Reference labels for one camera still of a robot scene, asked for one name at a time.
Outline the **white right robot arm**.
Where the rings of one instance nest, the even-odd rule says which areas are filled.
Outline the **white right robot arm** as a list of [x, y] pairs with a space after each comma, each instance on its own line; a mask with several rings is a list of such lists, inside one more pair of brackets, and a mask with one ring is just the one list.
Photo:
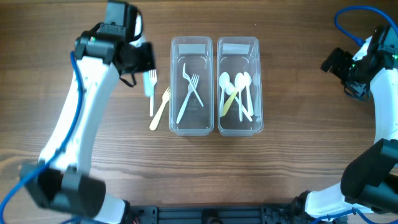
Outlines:
[[295, 198], [291, 212], [316, 223], [357, 213], [397, 213], [397, 58], [389, 51], [362, 47], [352, 55], [336, 48], [322, 63], [354, 91], [373, 96], [375, 135], [343, 172], [341, 181]]

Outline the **white plastic spoon wide handle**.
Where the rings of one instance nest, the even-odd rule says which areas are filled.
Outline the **white plastic spoon wide handle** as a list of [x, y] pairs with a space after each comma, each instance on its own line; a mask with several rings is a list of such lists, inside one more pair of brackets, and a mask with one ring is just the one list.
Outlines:
[[244, 72], [243, 75], [246, 80], [246, 97], [247, 97], [248, 113], [252, 116], [254, 114], [252, 99], [251, 99], [251, 91], [250, 91], [252, 78], [248, 72]]

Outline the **white plastic spoon slanted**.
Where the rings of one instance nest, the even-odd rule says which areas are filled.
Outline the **white plastic spoon slanted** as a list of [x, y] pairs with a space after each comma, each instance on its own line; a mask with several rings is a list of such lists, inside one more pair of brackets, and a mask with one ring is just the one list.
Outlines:
[[219, 77], [219, 84], [221, 87], [221, 96], [220, 96], [220, 113], [219, 116], [223, 116], [223, 105], [224, 105], [224, 95], [225, 89], [229, 86], [229, 74], [227, 72], [223, 72]]

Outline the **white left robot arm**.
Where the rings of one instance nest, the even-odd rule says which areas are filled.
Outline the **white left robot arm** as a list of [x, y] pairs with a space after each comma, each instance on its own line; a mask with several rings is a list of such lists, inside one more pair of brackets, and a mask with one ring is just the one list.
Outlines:
[[38, 163], [21, 170], [21, 185], [40, 208], [100, 223], [129, 223], [128, 201], [113, 197], [90, 177], [91, 156], [110, 94], [124, 74], [155, 67], [142, 30], [101, 26], [77, 38], [70, 54], [73, 77], [56, 127]]

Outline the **yellow plastic spoon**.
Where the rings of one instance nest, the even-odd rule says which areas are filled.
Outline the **yellow plastic spoon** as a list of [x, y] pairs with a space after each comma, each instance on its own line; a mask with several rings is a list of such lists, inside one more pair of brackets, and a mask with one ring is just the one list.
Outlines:
[[222, 110], [222, 116], [225, 116], [232, 105], [232, 102], [234, 101], [236, 94], [237, 94], [237, 89], [233, 88], [232, 90], [226, 91], [229, 94], [229, 98], [227, 101], [224, 103], [223, 110]]

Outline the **light blue plastic fork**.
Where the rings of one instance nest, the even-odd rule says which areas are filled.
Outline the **light blue plastic fork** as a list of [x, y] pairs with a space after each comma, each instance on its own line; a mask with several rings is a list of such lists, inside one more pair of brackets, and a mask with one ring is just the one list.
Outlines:
[[152, 71], [144, 72], [143, 80], [144, 80], [145, 95], [146, 97], [150, 97], [154, 93], [154, 84], [155, 84], [155, 77]]

